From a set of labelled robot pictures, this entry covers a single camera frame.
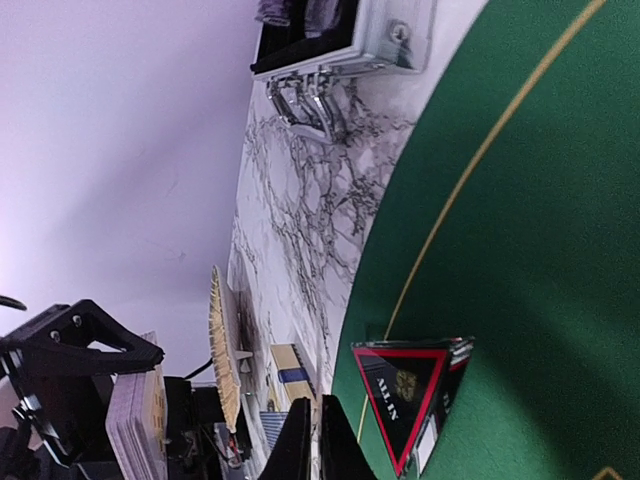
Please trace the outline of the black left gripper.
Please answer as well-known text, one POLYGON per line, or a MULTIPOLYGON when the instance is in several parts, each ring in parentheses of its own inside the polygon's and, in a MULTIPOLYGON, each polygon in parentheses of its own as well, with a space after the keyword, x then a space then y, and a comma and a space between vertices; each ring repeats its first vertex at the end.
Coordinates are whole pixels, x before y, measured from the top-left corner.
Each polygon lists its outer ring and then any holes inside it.
POLYGON ((78 479, 118 479, 106 433, 111 374, 143 373, 164 351, 92 300, 56 304, 1 340, 1 365, 18 397, 16 416, 52 460, 78 479))

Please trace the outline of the red playing card deck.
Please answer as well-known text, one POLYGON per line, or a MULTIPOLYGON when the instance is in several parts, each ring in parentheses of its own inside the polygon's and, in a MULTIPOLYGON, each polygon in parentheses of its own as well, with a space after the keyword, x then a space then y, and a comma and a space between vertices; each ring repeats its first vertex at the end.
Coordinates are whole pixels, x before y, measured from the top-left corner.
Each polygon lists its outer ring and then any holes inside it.
POLYGON ((115 377, 105 428, 125 479, 166 479, 167 398, 162 367, 115 377))

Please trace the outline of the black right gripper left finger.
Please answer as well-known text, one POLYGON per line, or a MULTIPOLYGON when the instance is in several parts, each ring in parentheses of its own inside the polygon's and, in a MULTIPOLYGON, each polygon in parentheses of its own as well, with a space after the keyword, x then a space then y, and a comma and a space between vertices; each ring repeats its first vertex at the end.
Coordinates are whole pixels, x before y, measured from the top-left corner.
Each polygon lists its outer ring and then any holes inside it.
POLYGON ((294 400, 260 480, 310 479, 311 426, 311 401, 294 400))

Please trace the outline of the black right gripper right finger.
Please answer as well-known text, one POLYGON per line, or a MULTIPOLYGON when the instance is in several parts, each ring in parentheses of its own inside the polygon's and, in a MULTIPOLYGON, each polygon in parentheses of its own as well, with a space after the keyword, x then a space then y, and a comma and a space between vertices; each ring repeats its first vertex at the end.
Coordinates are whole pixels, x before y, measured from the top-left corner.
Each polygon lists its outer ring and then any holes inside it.
POLYGON ((319 438, 320 477, 324 480, 376 480, 339 399, 324 395, 319 438))

